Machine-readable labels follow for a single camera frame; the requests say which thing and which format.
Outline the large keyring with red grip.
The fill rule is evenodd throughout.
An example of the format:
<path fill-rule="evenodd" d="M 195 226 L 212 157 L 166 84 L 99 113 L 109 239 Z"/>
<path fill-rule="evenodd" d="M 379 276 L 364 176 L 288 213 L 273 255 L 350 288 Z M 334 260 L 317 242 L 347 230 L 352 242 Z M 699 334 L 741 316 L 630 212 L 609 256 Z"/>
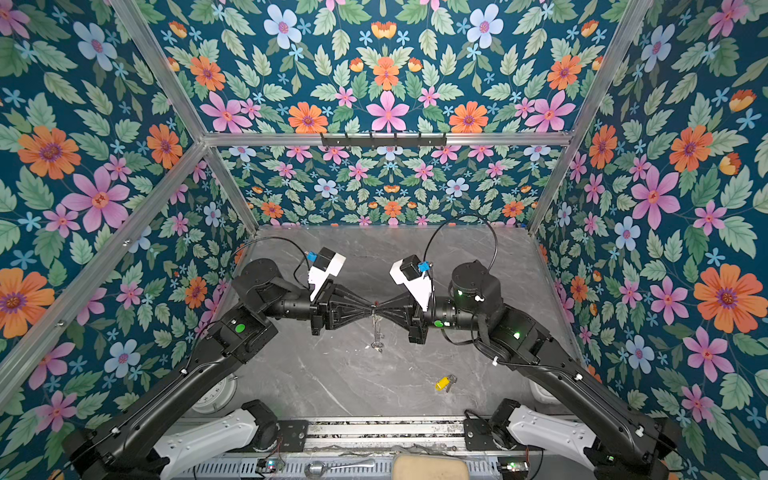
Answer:
<path fill-rule="evenodd" d="M 379 302 L 375 301 L 371 310 L 371 321 L 373 328 L 373 341 L 370 344 L 370 348 L 382 353 L 384 349 L 383 334 L 381 331 L 381 317 L 378 314 Z"/>

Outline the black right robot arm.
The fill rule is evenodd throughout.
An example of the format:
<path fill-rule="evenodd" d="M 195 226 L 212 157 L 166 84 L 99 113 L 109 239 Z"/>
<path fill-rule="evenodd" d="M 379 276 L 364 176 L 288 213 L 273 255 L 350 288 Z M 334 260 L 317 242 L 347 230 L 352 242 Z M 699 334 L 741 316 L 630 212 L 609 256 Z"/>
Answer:
<path fill-rule="evenodd" d="M 489 421 L 496 436 L 538 447 L 589 469 L 598 479 L 666 479 L 680 427 L 630 406 L 569 355 L 540 322 L 507 304 L 501 283 L 479 261 L 454 268 L 449 293 L 434 292 L 431 266 L 411 255 L 390 268 L 406 292 L 379 306 L 412 343 L 431 328 L 466 330 L 493 364 L 517 371 L 566 407 L 575 420 L 554 418 L 505 400 Z"/>

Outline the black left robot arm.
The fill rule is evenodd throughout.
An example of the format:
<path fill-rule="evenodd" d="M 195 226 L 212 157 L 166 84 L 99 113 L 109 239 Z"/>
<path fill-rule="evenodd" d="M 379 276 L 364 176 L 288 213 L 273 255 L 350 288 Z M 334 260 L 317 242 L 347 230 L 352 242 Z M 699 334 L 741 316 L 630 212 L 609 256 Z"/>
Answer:
<path fill-rule="evenodd" d="M 278 448 L 277 416 L 260 400 L 194 431 L 185 446 L 172 447 L 162 438 L 206 393 L 277 335 L 275 320 L 306 321 L 319 333 L 371 314 L 372 302 L 335 283 L 330 270 L 310 271 L 314 277 L 302 287 L 284 279 L 269 258 L 245 265 L 232 281 L 238 303 L 211 324 L 175 370 L 116 418 L 65 438 L 62 448 L 69 466 L 82 479 L 167 479 L 227 451 Z"/>

